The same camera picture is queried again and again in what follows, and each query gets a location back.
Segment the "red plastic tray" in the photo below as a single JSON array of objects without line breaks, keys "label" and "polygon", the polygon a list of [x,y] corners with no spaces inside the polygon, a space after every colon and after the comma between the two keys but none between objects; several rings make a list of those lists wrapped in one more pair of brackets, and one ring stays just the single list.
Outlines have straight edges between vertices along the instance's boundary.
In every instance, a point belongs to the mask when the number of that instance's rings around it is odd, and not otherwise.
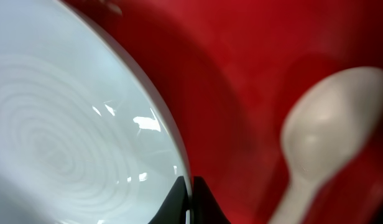
[{"label": "red plastic tray", "polygon": [[267,223],[288,185],[280,129],[312,85],[383,68],[383,1],[123,0],[69,4],[137,61],[170,109],[191,173],[231,223]]}]

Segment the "white plastic spoon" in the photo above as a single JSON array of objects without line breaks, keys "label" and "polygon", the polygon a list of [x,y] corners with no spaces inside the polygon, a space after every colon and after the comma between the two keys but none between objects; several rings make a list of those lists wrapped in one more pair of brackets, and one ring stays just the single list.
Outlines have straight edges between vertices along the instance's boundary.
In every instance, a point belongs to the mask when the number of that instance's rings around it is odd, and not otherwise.
[{"label": "white plastic spoon", "polygon": [[318,191],[360,153],[382,115],[377,67],[336,72],[305,92],[282,126],[290,180],[270,223],[302,223]]}]

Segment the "light blue plate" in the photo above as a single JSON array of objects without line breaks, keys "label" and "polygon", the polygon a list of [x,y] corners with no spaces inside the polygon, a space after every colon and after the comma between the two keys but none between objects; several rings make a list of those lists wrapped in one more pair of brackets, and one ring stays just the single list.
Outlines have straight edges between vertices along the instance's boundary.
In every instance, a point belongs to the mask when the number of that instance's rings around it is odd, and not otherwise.
[{"label": "light blue plate", "polygon": [[0,224],[149,223],[185,147],[137,62],[62,1],[0,1]]}]

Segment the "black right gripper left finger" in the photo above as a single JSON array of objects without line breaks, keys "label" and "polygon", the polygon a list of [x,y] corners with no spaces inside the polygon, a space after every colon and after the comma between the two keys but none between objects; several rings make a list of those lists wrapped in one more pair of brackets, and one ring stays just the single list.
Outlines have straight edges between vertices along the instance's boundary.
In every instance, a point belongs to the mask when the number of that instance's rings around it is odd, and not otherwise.
[{"label": "black right gripper left finger", "polygon": [[149,224],[186,224],[188,209],[185,179],[179,176]]}]

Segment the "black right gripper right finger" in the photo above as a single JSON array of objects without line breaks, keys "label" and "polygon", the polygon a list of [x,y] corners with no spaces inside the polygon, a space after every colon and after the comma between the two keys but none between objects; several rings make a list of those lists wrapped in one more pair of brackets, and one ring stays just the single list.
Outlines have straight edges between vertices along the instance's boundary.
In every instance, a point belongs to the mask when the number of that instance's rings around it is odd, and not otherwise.
[{"label": "black right gripper right finger", "polygon": [[204,178],[193,178],[192,196],[194,224],[230,224]]}]

